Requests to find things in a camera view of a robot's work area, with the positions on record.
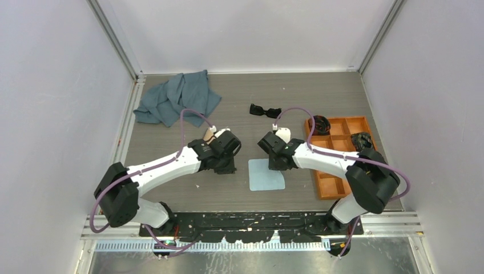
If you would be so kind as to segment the patterned glasses case tan lining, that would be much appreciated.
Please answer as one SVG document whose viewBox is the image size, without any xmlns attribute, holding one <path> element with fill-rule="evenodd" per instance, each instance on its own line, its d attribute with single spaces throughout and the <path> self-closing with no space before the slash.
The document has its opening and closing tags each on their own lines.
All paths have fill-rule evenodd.
<svg viewBox="0 0 484 274">
<path fill-rule="evenodd" d="M 212 132 L 209 128 L 207 129 L 207 131 L 205 132 L 204 134 L 204 137 L 203 137 L 203 140 L 207 143 L 207 144 L 210 144 L 210 142 L 212 142 L 215 138 L 215 133 Z"/>
</svg>

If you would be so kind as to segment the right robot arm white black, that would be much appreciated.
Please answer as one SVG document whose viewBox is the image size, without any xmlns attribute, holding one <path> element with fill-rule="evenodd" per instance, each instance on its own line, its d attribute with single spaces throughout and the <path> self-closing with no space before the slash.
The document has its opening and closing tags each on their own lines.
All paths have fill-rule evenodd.
<svg viewBox="0 0 484 274">
<path fill-rule="evenodd" d="M 364 213 L 382 213 L 400 185 L 395 170 L 375 150 L 337 151 L 301 139 L 284 140 L 274 131 L 257 144 L 268 155 L 270 170 L 310 169 L 348 182 L 351 193 L 338 199 L 325 217 L 326 228 L 336 235 Z"/>
</svg>

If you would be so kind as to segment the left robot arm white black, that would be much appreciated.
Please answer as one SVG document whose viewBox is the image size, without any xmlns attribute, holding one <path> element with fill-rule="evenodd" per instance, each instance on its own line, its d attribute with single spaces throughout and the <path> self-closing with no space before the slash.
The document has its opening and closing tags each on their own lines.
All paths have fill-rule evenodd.
<svg viewBox="0 0 484 274">
<path fill-rule="evenodd" d="M 106 228 L 118 228 L 136 222 L 169 236 L 176 217 L 165 202 L 150 202 L 143 196 L 152 189 L 181 176 L 213 170 L 219 175 L 236 171 L 235 156 L 241 141 L 223 129 L 207 140 L 195 139 L 180 151 L 137 166 L 125 167 L 121 162 L 109 166 L 94 191 L 94 208 L 106 217 Z"/>
</svg>

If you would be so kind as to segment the light blue cleaning cloth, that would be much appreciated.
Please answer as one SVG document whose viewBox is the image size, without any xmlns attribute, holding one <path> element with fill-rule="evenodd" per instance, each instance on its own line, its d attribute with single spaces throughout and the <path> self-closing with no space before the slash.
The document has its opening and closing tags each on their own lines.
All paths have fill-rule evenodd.
<svg viewBox="0 0 484 274">
<path fill-rule="evenodd" d="M 251 191 L 284 190 L 285 179 L 280 171 L 269 169 L 269 159 L 248 161 L 249 189 Z"/>
</svg>

